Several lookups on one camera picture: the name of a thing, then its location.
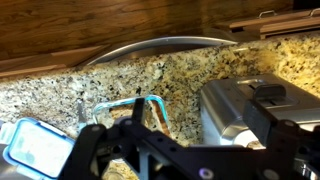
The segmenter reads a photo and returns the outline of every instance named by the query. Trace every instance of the toaster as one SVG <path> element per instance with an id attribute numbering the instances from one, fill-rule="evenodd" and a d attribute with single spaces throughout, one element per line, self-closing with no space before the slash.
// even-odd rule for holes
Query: toaster
<path id="1" fill-rule="evenodd" d="M 255 99 L 277 119 L 295 121 L 303 129 L 312 131 L 320 124 L 320 99 L 273 74 L 212 80 L 200 91 L 203 143 L 261 148 L 243 122 L 248 99 Z"/>

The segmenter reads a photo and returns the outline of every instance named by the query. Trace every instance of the appliance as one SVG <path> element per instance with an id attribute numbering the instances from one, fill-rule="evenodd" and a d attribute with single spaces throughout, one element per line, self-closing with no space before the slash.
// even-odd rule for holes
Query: appliance
<path id="1" fill-rule="evenodd" d="M 309 131 L 320 122 L 320 99 L 273 74 L 212 80 L 200 93 L 204 144 L 263 148 L 242 121 L 248 99 Z"/>

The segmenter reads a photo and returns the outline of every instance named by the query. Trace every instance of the blue container lid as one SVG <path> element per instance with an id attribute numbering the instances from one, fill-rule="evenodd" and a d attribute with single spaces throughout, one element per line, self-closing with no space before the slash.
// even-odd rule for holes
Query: blue container lid
<path id="1" fill-rule="evenodd" d="M 74 140 L 62 131 L 32 118 L 15 125 L 4 159 L 32 179 L 56 179 L 72 151 Z"/>

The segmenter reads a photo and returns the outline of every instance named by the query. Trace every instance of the granite countertop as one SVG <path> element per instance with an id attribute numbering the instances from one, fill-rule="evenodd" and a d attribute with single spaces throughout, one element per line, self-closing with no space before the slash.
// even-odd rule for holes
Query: granite countertop
<path id="1" fill-rule="evenodd" d="M 26 77 L 0 79 L 0 119 L 34 117 L 76 135 L 76 100 L 86 115 L 99 102 L 161 96 L 171 135 L 181 145 L 202 142 L 199 90 L 212 79 L 274 73 L 320 97 L 320 34 L 113 61 Z M 127 167 L 111 168 L 134 178 Z"/>

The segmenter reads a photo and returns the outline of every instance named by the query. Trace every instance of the toaster lever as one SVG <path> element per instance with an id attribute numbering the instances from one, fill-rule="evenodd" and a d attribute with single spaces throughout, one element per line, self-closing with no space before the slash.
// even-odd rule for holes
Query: toaster lever
<path id="1" fill-rule="evenodd" d="M 280 84 L 262 84 L 253 91 L 253 99 L 272 99 L 275 97 L 285 97 L 286 88 Z"/>

